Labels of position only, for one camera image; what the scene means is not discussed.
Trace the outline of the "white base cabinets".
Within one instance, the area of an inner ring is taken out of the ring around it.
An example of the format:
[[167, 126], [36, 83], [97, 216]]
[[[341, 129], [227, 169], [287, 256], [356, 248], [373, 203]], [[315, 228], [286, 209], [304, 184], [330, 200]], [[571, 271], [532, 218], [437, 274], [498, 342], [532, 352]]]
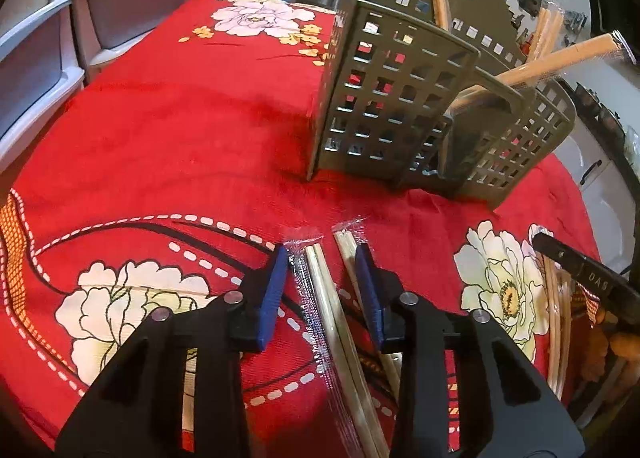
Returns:
[[634, 252], [636, 203], [613, 159], [577, 118], [554, 150], [582, 193], [602, 262], [622, 273]]

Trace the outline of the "red floral tablecloth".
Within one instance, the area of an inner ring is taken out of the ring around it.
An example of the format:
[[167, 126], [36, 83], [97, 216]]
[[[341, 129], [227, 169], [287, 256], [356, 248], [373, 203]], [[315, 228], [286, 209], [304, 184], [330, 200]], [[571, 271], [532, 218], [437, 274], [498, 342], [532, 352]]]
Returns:
[[[190, 0], [69, 100], [1, 200], [1, 384], [47, 447], [157, 307], [202, 307], [296, 229], [319, 238], [385, 435], [396, 403], [332, 236], [361, 219], [376, 262], [460, 312], [487, 304], [548, 368], [547, 229], [595, 256], [554, 156], [489, 209], [344, 173], [306, 174], [333, 18], [274, 0]], [[509, 300], [523, 296], [518, 314]]]

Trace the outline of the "white drawer tower left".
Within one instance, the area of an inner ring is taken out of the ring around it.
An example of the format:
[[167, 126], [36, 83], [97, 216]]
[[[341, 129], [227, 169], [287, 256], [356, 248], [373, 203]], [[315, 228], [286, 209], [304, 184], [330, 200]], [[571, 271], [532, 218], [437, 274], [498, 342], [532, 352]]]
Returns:
[[4, 0], [1, 7], [1, 169], [28, 148], [82, 88], [73, 0]]

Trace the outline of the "olive perforated utensil holder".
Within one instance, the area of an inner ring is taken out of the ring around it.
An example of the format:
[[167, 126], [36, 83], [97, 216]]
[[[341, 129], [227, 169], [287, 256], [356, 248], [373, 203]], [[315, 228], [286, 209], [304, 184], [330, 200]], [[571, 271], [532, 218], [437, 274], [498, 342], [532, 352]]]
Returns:
[[555, 81], [509, 88], [521, 65], [506, 0], [337, 0], [309, 167], [498, 205], [572, 132]]

